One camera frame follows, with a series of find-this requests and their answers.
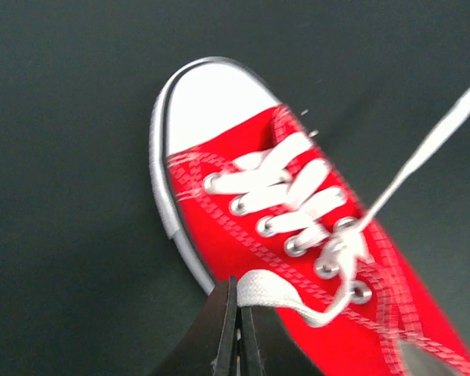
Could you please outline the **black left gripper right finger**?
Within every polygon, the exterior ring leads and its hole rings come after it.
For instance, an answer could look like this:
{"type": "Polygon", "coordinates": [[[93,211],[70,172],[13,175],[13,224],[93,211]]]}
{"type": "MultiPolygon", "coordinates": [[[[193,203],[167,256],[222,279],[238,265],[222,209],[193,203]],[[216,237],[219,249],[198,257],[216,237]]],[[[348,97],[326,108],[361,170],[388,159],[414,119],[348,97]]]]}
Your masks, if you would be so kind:
{"type": "Polygon", "coordinates": [[[239,314],[242,375],[321,374],[321,370],[291,338],[274,308],[244,307],[239,314]]]}

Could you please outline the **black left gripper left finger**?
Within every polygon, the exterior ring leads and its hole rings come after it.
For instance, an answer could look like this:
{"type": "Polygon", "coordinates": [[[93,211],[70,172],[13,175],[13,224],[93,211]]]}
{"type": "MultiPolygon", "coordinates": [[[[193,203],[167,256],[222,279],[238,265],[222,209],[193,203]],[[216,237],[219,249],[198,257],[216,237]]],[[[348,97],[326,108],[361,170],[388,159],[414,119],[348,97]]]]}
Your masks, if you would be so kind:
{"type": "Polygon", "coordinates": [[[237,373],[237,278],[218,283],[186,335],[152,375],[237,373]]]}

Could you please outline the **red canvas sneaker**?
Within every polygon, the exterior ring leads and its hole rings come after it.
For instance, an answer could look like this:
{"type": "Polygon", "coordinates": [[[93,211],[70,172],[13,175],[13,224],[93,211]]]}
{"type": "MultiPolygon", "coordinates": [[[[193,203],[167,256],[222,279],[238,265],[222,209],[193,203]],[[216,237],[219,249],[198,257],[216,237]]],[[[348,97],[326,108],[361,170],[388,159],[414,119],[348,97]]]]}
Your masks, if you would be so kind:
{"type": "MultiPolygon", "coordinates": [[[[346,203],[318,223],[332,232],[339,219],[360,219],[369,208],[290,108],[238,62],[220,56],[194,60],[158,95],[149,138],[154,199],[167,235],[206,292],[221,280],[239,282],[263,269],[290,283],[317,312],[334,300],[340,277],[325,280],[313,268],[322,245],[294,258],[284,252],[291,233],[256,232],[260,218],[288,213],[286,205],[233,215],[232,194],[203,187],[207,175],[240,172],[239,157],[271,150],[295,132],[308,135],[313,145],[286,165],[291,177],[323,158],[331,172],[320,188],[339,186],[347,194],[346,203]]],[[[358,261],[356,279],[372,291],[369,302],[350,303],[322,327],[309,326],[293,309],[271,307],[297,346],[327,375],[470,375],[469,351],[375,217],[363,235],[372,259],[358,261]]]]}

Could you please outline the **white shoelace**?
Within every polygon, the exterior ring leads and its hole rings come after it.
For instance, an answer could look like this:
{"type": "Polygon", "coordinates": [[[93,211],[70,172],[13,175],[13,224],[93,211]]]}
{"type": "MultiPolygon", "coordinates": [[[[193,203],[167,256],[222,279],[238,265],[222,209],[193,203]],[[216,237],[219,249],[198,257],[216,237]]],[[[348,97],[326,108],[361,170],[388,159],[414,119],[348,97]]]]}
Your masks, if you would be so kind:
{"type": "Polygon", "coordinates": [[[344,205],[347,194],[339,186],[321,189],[331,166],[316,158],[291,177],[286,165],[311,149],[310,137],[295,132],[273,149],[246,154],[237,159],[240,172],[212,173],[203,180],[207,193],[232,194],[229,210],[244,216],[278,204],[289,208],[288,213],[267,215],[255,229],[261,237],[291,233],[284,242],[284,252],[290,257],[304,255],[309,248],[322,245],[321,255],[314,262],[316,275],[329,280],[340,277],[341,285],[334,300],[323,312],[309,308],[297,290],[286,280],[270,271],[257,269],[245,273],[237,284],[237,304],[293,309],[311,327],[329,324],[350,303],[369,302],[372,291],[356,279],[357,263],[371,261],[363,230],[409,175],[417,171],[469,118],[470,88],[457,100],[433,127],[418,148],[397,172],[394,179],[360,219],[339,219],[332,232],[327,232],[319,219],[344,205]]]}

